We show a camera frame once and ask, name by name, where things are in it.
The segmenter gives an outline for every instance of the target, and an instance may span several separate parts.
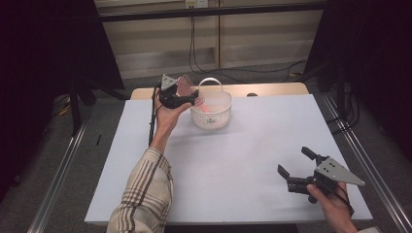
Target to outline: pink object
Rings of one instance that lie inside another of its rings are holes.
[[[183,75],[178,79],[178,94],[179,96],[188,96],[196,91],[193,83],[187,75]],[[199,93],[199,97],[194,101],[194,105],[199,106],[203,113],[210,113],[210,110],[203,104],[204,99]]]

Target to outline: metal frame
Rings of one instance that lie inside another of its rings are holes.
[[[228,16],[260,13],[281,13],[281,12],[302,12],[324,10],[329,6],[329,2],[295,3],[295,4],[274,4],[260,5],[253,7],[220,7],[220,8],[197,8],[169,10],[158,12],[126,13],[126,14],[102,14],[98,17],[55,17],[52,20],[65,20],[69,22],[115,22],[145,19],[160,19],[174,17],[210,17]]]
[[[337,111],[337,104],[335,103],[333,98],[330,95],[324,95],[323,97],[327,107],[330,110],[330,113],[334,117],[338,117],[339,112]],[[395,195],[391,192],[385,181],[382,179],[376,167],[373,165],[372,160],[364,150],[354,131],[352,131],[352,129],[350,128],[348,129],[348,127],[350,127],[348,122],[339,119],[337,120],[337,123],[340,129],[343,130],[342,133],[348,141],[349,146],[357,157],[363,171],[369,177],[370,182],[381,198],[382,203],[385,205],[386,209],[397,225],[399,232],[412,232],[412,224],[408,216],[406,215],[399,201],[396,199]]]

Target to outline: white table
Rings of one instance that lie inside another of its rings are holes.
[[[151,110],[148,99],[126,102],[86,222],[107,224],[119,204],[127,177],[148,145]],[[300,152],[303,146],[346,166],[310,94],[234,97],[232,119],[218,131],[199,129],[184,112],[165,153],[175,183],[168,223],[325,219],[319,204],[289,193],[276,171],[281,164],[294,177],[313,175],[316,164]],[[348,191],[353,219],[372,219],[359,189],[348,185]]]

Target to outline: plaid sleeve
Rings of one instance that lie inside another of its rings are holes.
[[[163,232],[172,192],[168,161],[158,150],[147,149],[128,178],[107,232]]]

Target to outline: black cable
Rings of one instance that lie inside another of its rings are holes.
[[[194,64],[196,65],[196,67],[197,67],[201,72],[194,71],[193,68],[191,67],[191,54],[193,54]],[[217,73],[217,72],[214,72],[214,71],[205,71],[205,70],[202,70],[202,69],[197,65],[197,62],[196,62],[196,54],[195,54],[195,52],[194,52],[194,18],[193,18],[193,17],[191,18],[191,40],[190,40],[190,50],[189,50],[189,67],[190,67],[191,71],[192,71],[194,74],[216,74],[216,75],[221,75],[221,76],[230,78],[230,79],[232,79],[232,80],[234,80],[234,81],[237,81],[237,82],[239,82],[239,83],[245,83],[245,82],[240,81],[240,80],[237,80],[237,79],[235,79],[235,78],[233,78],[233,77],[231,77],[231,76],[229,76],[229,75],[224,75],[224,74]]]
[[[328,119],[328,120],[326,120],[326,123],[327,123],[327,124],[330,124],[330,123],[332,123],[332,122],[335,122],[335,121],[337,121],[337,120],[339,120],[339,119],[344,119],[344,120],[346,120],[346,119],[348,118],[348,115],[349,115],[350,113],[353,113],[353,106],[352,106],[352,101],[351,101],[352,94],[353,94],[353,91],[349,92],[349,97],[348,97],[347,106],[346,106],[344,115],[343,115],[343,116],[337,116],[337,117],[335,117],[335,118],[333,118],[333,119]]]
[[[359,99],[358,99],[357,96],[355,96],[355,101],[356,101],[356,103],[357,103],[357,116],[355,117],[355,114],[354,114],[354,118],[352,118],[352,119],[347,123],[347,125],[344,125],[342,128],[333,131],[331,134],[337,134],[337,133],[340,133],[340,132],[344,132],[344,131],[346,131],[346,130],[352,129],[355,125],[357,125],[357,123],[359,122],[359,120],[360,120],[360,118],[361,118],[361,107],[360,107]]]
[[[151,129],[149,131],[149,146],[152,143],[152,140],[154,138],[154,132],[155,132],[155,115],[158,111],[158,109],[155,111],[155,98],[156,98],[155,91],[157,90],[158,87],[159,87],[159,85],[154,87],[154,93],[152,94],[152,119],[151,119],[151,122],[150,122]]]
[[[250,70],[250,69],[241,69],[241,68],[221,68],[221,69],[215,69],[215,70],[205,71],[205,70],[203,70],[201,67],[199,67],[199,65],[197,64],[196,54],[195,54],[194,48],[195,48],[195,45],[194,45],[194,17],[192,17],[192,18],[191,18],[190,50],[189,50],[189,67],[190,67],[191,71],[192,71],[194,74],[216,74],[216,75],[221,75],[221,76],[230,78],[230,79],[232,79],[232,80],[234,80],[234,81],[237,81],[237,82],[239,82],[239,83],[246,83],[246,82],[237,80],[237,79],[235,79],[235,78],[233,78],[233,77],[231,77],[231,76],[229,76],[229,75],[225,75],[225,74],[222,74],[222,73],[218,73],[218,71],[225,71],[225,70],[226,70],[226,71],[242,71],[242,72],[252,72],[252,73],[268,74],[268,73],[281,72],[281,71],[284,71],[284,70],[290,70],[290,68],[292,68],[293,66],[307,61],[306,59],[299,60],[299,61],[296,61],[295,63],[293,63],[293,64],[291,64],[291,65],[289,65],[289,66],[287,66],[287,67],[284,67],[284,68],[281,68],[281,69],[277,69],[277,70],[269,70],[269,71],[259,71],[259,70]],[[197,69],[200,70],[200,72],[194,71],[193,68],[191,67],[191,56],[193,56],[194,65],[197,67]]]

